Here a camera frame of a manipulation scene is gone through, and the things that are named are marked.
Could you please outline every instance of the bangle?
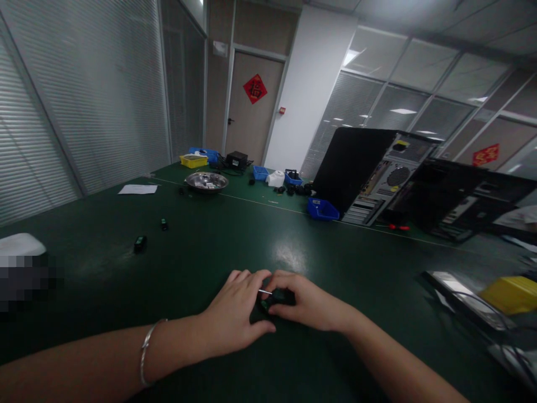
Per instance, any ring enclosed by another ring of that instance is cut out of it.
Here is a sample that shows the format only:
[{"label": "bangle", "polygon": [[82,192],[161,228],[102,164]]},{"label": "bangle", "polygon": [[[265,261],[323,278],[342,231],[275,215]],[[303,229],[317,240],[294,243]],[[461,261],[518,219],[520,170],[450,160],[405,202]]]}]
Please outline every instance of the bangle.
[{"label": "bangle", "polygon": [[155,327],[157,327],[157,325],[160,322],[167,322],[167,321],[168,321],[167,319],[160,319],[157,323],[155,323],[151,327],[151,329],[149,329],[149,331],[147,332],[147,335],[145,336],[144,344],[142,344],[142,359],[140,361],[140,380],[141,380],[142,385],[144,387],[149,387],[149,386],[154,385],[154,382],[152,382],[152,383],[146,382],[145,377],[144,377],[145,351],[147,350],[147,347],[149,347],[149,339],[151,338],[151,333],[153,333],[153,330],[155,330]]}]

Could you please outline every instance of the green workbench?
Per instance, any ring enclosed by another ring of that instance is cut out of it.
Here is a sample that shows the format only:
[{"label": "green workbench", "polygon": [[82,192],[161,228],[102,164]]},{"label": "green workbench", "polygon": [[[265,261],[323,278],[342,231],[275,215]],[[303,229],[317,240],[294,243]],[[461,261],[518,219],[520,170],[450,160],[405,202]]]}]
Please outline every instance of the green workbench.
[{"label": "green workbench", "polygon": [[[193,171],[171,165],[155,178],[129,181],[160,184],[155,194],[117,195],[118,185],[0,228],[0,237],[29,232],[42,241],[63,277],[47,299],[1,324],[0,363],[85,336],[199,313],[233,269],[285,269],[360,309],[471,401],[531,399],[418,279],[433,269],[474,280],[491,271],[511,274],[519,269],[516,259],[313,221],[305,214],[305,197],[276,196],[261,182],[249,186],[248,175],[230,177],[220,195],[180,195]],[[169,231],[161,231],[161,218]],[[134,255],[138,235],[148,243]],[[184,368],[134,400],[385,400],[346,340],[274,322],[275,334]]]}]

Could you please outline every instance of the metal bowl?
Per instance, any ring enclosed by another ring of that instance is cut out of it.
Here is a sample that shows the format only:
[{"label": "metal bowl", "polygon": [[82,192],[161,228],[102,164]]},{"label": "metal bowl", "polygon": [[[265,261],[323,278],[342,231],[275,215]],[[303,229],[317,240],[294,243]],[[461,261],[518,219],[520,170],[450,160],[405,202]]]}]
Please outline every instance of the metal bowl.
[{"label": "metal bowl", "polygon": [[225,176],[212,172],[196,172],[188,175],[186,183],[200,193],[212,194],[221,192],[229,181]]}]

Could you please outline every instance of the white wall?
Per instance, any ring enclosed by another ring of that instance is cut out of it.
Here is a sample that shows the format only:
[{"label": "white wall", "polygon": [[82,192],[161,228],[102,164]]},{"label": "white wall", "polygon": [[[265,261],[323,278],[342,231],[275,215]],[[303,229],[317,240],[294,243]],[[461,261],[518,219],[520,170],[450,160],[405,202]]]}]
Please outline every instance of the white wall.
[{"label": "white wall", "polygon": [[299,170],[308,153],[358,20],[304,5],[265,166]]}]

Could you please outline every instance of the yellow plastic bin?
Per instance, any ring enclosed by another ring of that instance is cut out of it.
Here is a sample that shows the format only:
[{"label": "yellow plastic bin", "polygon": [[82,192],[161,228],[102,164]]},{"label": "yellow plastic bin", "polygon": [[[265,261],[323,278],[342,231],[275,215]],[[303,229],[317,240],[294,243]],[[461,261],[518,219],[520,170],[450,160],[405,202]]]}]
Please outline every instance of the yellow plastic bin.
[{"label": "yellow plastic bin", "polygon": [[526,277],[501,277],[479,296],[506,315],[537,309],[537,283]]},{"label": "yellow plastic bin", "polygon": [[199,168],[200,166],[208,165],[209,158],[207,156],[179,156],[181,164],[188,168]]}]

